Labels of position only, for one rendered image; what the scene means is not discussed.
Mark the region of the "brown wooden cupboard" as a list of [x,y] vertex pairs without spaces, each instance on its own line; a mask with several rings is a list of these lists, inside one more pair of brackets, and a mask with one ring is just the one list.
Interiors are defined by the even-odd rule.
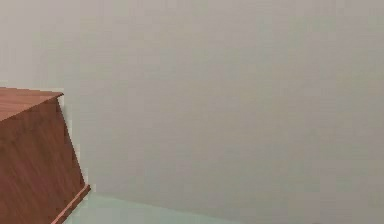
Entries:
[[0,224],[63,224],[90,191],[62,95],[0,87]]

